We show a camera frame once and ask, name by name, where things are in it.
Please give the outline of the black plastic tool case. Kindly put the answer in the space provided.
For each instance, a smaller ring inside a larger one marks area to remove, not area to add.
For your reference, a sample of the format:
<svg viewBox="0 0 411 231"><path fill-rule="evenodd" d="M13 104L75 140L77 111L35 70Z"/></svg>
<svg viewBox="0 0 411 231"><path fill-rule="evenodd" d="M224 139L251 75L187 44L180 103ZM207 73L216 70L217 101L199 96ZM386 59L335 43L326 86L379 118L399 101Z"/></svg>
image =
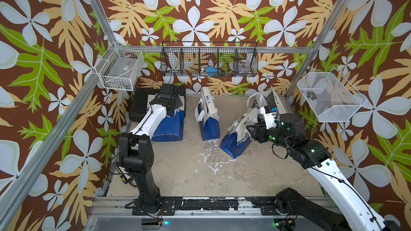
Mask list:
<svg viewBox="0 0 411 231"><path fill-rule="evenodd" d="M154 88L138 88L135 89L135 94L132 99L132 104L128 113L130 121L141 122L146 116L147 111L155 110L154 105L158 104L161 107L165 107L167 115L173 114L173 111L181 107L182 101L179 96L185 96L186 90L184 87L180 87L180 95L174 99L161 99L159 93L161 89Z"/></svg>

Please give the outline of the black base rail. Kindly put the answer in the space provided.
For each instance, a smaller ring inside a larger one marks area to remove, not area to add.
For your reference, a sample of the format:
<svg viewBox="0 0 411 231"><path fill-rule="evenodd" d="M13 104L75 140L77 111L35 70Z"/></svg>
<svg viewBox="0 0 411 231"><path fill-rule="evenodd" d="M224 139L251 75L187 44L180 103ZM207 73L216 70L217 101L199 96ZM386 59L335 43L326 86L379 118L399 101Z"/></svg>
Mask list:
<svg viewBox="0 0 411 231"><path fill-rule="evenodd" d="M281 215L287 205L275 196L258 197L161 197L154 206L143 205L138 199L125 205L134 216L174 216L177 212L239 212L259 209L261 215Z"/></svg>

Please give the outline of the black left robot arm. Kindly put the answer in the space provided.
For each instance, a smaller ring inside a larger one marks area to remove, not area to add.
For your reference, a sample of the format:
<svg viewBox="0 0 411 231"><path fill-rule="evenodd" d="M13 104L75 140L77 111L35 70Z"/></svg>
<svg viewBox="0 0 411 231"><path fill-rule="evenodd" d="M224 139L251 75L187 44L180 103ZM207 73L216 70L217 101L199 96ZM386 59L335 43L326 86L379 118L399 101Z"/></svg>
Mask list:
<svg viewBox="0 0 411 231"><path fill-rule="evenodd" d="M160 123L174 110L184 106L182 101L186 96L183 87L174 84L163 84L161 90L148 102L143 103L145 116L136 128L129 133L122 133L119 138L119 165L125 169L136 183L139 196L134 203L135 215L158 216L161 212L161 194L152 174L154 151L151 138Z"/></svg>

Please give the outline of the white mesh bin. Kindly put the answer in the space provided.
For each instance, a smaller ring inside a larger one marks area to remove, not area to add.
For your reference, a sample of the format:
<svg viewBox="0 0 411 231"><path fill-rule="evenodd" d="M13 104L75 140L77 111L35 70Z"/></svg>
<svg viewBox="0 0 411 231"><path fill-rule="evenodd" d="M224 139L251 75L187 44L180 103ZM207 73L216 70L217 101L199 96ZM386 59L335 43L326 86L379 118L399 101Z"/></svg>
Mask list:
<svg viewBox="0 0 411 231"><path fill-rule="evenodd" d="M309 72L297 82L297 87L320 123L345 123L367 101L336 68Z"/></svg>

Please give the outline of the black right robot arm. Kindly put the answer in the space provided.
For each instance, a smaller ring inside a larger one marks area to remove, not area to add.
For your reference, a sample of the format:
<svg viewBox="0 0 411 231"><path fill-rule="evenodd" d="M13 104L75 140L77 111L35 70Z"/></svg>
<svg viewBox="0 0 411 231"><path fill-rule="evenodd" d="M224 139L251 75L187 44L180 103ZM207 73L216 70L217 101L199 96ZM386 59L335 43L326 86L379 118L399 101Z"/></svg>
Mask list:
<svg viewBox="0 0 411 231"><path fill-rule="evenodd" d="M306 137L304 121L294 113L269 114L264 124L248 125L259 142L282 147L325 189L341 213L334 213L301 196L291 188L276 196L280 211L303 216L326 231L398 231L396 222L385 220L342 174L328 149Z"/></svg>

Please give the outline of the narrow takeout bag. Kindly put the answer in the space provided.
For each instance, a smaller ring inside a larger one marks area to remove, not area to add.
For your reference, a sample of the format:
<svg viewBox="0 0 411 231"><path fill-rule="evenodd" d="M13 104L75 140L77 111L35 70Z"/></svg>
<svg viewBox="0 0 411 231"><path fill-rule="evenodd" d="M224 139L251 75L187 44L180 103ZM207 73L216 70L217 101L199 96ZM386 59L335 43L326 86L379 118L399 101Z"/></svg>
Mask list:
<svg viewBox="0 0 411 231"><path fill-rule="evenodd" d="M200 99L195 108L195 118L199 123L203 141L220 138L219 114L215 98L208 87L202 87Z"/></svg>

